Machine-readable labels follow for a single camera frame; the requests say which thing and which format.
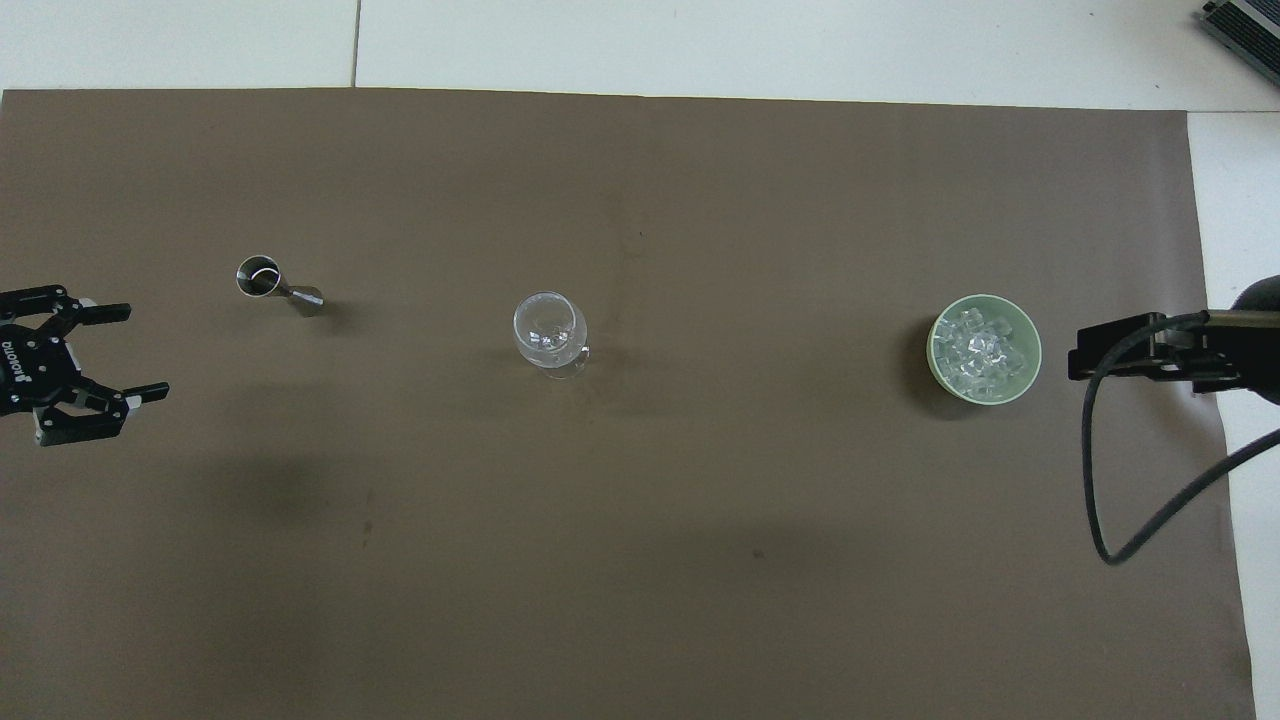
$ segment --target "bowl of ice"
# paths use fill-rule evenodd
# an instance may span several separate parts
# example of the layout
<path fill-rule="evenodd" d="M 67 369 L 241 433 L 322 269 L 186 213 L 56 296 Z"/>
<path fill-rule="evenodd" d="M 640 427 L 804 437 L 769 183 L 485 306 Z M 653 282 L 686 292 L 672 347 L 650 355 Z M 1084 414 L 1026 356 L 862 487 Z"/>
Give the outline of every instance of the bowl of ice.
<path fill-rule="evenodd" d="M 929 370 L 951 395 L 978 405 L 1016 400 L 1039 374 L 1041 343 L 1023 309 L 996 295 L 947 306 L 929 328 Z"/>

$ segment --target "clear glass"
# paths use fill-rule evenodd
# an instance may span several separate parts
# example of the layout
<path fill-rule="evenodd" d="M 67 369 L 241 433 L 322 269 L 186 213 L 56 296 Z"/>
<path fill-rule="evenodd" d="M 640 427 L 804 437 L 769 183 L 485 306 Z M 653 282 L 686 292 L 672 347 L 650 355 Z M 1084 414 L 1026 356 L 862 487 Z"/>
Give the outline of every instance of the clear glass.
<path fill-rule="evenodd" d="M 516 347 L 543 373 L 572 378 L 586 366 L 586 318 L 558 292 L 535 292 L 516 306 Z"/>

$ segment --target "green bowl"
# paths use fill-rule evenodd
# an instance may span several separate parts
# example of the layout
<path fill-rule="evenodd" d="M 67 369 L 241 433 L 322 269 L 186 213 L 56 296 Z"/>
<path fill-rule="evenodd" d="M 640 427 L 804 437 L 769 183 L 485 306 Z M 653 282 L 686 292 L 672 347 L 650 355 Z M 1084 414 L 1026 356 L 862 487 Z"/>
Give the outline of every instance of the green bowl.
<path fill-rule="evenodd" d="M 977 307 L 983 316 L 1004 316 L 1009 320 L 1012 327 L 1012 332 L 1009 334 L 1009 341 L 1023 354 L 1027 360 L 1027 365 L 1023 372 L 1014 375 L 1010 383 L 1005 387 L 1004 392 L 991 400 L 977 400 L 961 395 L 960 391 L 951 387 L 950 383 L 938 372 L 938 359 L 933 354 L 933 334 L 938 331 L 938 323 L 945 318 L 947 320 L 955 320 L 960 313 Z M 1039 333 L 1036 332 L 1036 323 L 1023 313 L 1023 309 L 1014 305 L 1009 300 L 996 295 L 969 295 L 956 300 L 947 309 L 938 314 L 938 319 L 933 320 L 929 325 L 929 334 L 924 338 L 924 355 L 929 359 L 929 372 L 933 373 L 934 379 L 938 384 L 946 388 L 947 392 L 964 400 L 965 402 L 973 402 L 974 405 L 1004 405 L 1011 400 L 1018 400 L 1032 383 L 1036 382 L 1037 375 L 1039 375 L 1041 365 L 1041 343 Z"/>

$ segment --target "black vent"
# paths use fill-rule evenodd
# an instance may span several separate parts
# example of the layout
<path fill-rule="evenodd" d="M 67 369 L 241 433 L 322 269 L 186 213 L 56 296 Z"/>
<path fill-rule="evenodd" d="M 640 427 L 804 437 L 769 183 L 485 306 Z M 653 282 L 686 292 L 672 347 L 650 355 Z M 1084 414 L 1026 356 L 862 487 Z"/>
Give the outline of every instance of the black vent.
<path fill-rule="evenodd" d="M 1248 0 L 1253 9 L 1280 26 L 1280 0 Z"/>
<path fill-rule="evenodd" d="M 1271 12 L 1280 15 L 1280 4 L 1271 1 Z M 1270 70 L 1272 79 L 1280 78 L 1280 38 L 1231 3 L 1224 3 L 1204 17 L 1211 32 L 1228 47 L 1240 53 L 1260 69 Z"/>

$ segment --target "black cable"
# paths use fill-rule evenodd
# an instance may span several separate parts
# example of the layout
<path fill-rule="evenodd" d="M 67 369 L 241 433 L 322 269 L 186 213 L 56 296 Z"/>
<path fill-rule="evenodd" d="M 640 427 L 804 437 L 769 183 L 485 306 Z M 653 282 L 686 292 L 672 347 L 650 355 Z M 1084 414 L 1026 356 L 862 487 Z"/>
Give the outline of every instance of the black cable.
<path fill-rule="evenodd" d="M 1166 318 L 1134 331 L 1125 336 L 1120 342 L 1115 343 L 1111 350 L 1102 356 L 1102 360 L 1098 361 L 1097 368 L 1093 370 L 1093 377 L 1089 378 L 1089 387 L 1084 391 L 1084 411 L 1080 418 L 1080 455 L 1084 465 L 1084 509 L 1089 514 L 1089 532 L 1093 534 L 1093 547 L 1098 551 L 1098 557 L 1101 557 L 1107 565 L 1120 565 L 1125 560 L 1133 557 L 1133 553 L 1138 552 L 1138 550 L 1146 544 L 1147 541 L 1149 541 L 1151 537 L 1155 536 L 1170 518 L 1176 515 L 1179 510 L 1185 507 L 1187 503 L 1194 500 L 1197 495 L 1204 491 L 1204 488 L 1216 483 L 1224 475 L 1248 462 L 1253 457 L 1257 457 L 1267 450 L 1280 445 L 1280 429 L 1276 429 L 1260 437 L 1249 445 L 1245 445 L 1231 455 L 1228 455 L 1179 491 L 1178 495 L 1175 495 L 1169 502 L 1165 503 L 1164 507 L 1151 516 L 1151 520 L 1147 520 L 1147 523 L 1133 536 L 1133 538 L 1129 539 L 1129 542 L 1124 544 L 1124 547 L 1120 548 L 1119 552 L 1112 553 L 1107 548 L 1107 542 L 1102 538 L 1102 525 L 1098 521 L 1098 503 L 1093 496 L 1093 404 L 1098 396 L 1098 387 L 1102 384 L 1102 379 L 1106 378 L 1107 374 L 1115 368 L 1120 356 L 1132 350 L 1139 342 L 1143 342 L 1164 331 L 1188 331 L 1198 328 L 1207 320 L 1208 313 L 1202 310 L 1199 313 Z"/>

